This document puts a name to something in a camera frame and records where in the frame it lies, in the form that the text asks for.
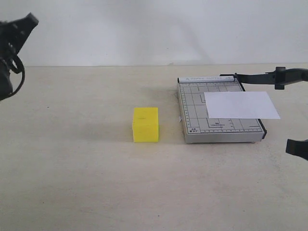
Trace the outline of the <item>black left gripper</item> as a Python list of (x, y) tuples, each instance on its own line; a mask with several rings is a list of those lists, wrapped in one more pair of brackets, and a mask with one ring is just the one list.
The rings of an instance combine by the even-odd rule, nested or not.
[(0, 22), (0, 100), (13, 92), (10, 67), (7, 64), (14, 54), (18, 54), (39, 20), (32, 13), (21, 19)]

